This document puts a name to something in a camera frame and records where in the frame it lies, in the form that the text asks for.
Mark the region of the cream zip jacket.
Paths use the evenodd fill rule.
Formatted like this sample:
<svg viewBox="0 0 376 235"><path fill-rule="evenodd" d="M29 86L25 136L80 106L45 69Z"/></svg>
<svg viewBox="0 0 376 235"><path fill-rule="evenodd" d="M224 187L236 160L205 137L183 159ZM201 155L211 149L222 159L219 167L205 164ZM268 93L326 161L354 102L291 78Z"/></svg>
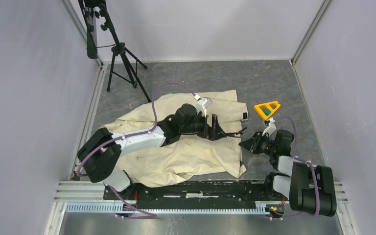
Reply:
<svg viewBox="0 0 376 235"><path fill-rule="evenodd" d="M226 133L242 130L241 121L248 113L246 103L239 102L236 90L201 93L209 97L212 105L207 114L216 114ZM151 127L153 111L158 120L174 114L183 104L195 104L192 94L165 94L154 105L144 104L104 124L110 132L128 132ZM226 137L217 141L196 135L181 136L180 140L164 147L139 150L119 158L116 167L124 170L133 183L151 188L178 184L196 175L227 172L238 178L246 171L241 165L240 138Z"/></svg>

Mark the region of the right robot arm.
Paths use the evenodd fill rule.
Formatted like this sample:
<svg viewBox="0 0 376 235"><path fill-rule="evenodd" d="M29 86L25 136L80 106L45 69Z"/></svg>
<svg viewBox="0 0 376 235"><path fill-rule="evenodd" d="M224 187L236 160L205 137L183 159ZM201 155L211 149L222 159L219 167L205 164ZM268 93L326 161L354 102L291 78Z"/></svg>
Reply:
<svg viewBox="0 0 376 235"><path fill-rule="evenodd" d="M274 139L257 131L239 146L252 154L267 155L276 170L266 177L263 186L266 198L275 200L283 195L294 211L334 216L337 201L332 169L291 156L294 139L294 134L287 130L277 131Z"/></svg>

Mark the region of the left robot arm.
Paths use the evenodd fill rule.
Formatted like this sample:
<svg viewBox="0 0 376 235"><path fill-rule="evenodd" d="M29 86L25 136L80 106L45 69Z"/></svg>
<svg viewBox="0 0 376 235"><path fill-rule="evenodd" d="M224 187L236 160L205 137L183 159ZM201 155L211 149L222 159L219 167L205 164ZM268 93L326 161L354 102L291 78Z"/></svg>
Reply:
<svg viewBox="0 0 376 235"><path fill-rule="evenodd" d="M124 133L113 133L106 127L98 129L77 152L80 164L76 175L88 177L92 183L102 182L114 189L121 199L129 199L134 194L134 186L128 174L116 167L119 158L139 150L170 145L183 135L197 135L210 141L228 136L219 125L217 115L212 115L211 125L208 125L204 112L183 104L174 114L145 129Z"/></svg>

